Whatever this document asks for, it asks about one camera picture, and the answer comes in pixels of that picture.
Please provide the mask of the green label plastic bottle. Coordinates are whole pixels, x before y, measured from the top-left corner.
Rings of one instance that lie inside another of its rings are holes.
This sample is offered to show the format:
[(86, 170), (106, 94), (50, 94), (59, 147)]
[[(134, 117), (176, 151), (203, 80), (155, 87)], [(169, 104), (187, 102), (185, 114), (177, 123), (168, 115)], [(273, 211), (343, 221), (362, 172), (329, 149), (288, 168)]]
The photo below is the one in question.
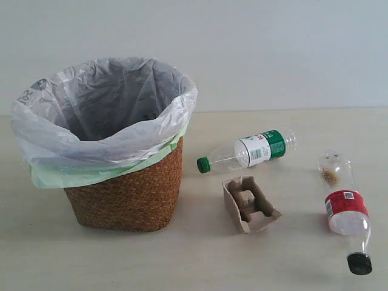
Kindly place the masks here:
[(224, 142), (198, 158), (196, 164), (200, 173), (248, 169), (281, 158), (295, 150), (296, 145), (292, 130), (272, 129)]

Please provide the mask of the brown woven wicker basket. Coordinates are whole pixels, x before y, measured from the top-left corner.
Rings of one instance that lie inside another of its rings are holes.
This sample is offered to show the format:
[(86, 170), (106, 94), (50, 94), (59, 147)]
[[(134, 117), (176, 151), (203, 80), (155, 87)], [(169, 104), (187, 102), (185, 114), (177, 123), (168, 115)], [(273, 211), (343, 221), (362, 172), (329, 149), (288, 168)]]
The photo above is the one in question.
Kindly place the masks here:
[(173, 215), (182, 176), (182, 146), (140, 171), (97, 184), (66, 188), (77, 221), (85, 227), (154, 232)]

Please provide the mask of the brown cardboard pulp tray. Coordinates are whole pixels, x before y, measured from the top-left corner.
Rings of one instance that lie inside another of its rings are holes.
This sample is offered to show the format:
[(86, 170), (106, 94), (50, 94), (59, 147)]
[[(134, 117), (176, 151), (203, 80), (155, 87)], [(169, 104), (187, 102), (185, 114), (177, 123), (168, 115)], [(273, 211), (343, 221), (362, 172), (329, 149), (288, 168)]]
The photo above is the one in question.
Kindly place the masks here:
[(274, 208), (252, 176), (239, 176), (222, 183), (224, 204), (241, 233), (261, 232), (277, 222), (282, 213)]

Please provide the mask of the red label plastic bottle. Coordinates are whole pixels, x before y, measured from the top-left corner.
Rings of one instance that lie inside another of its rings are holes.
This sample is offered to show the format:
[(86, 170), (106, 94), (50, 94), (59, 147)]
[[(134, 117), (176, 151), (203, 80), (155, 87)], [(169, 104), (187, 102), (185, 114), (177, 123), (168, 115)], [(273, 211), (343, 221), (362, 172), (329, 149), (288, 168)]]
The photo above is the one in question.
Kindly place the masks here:
[(349, 270), (355, 275), (368, 275), (372, 272), (367, 250), (371, 224), (364, 198), (355, 185), (352, 163), (344, 155), (328, 150), (318, 159), (318, 170), (325, 187), (329, 229), (346, 239)]

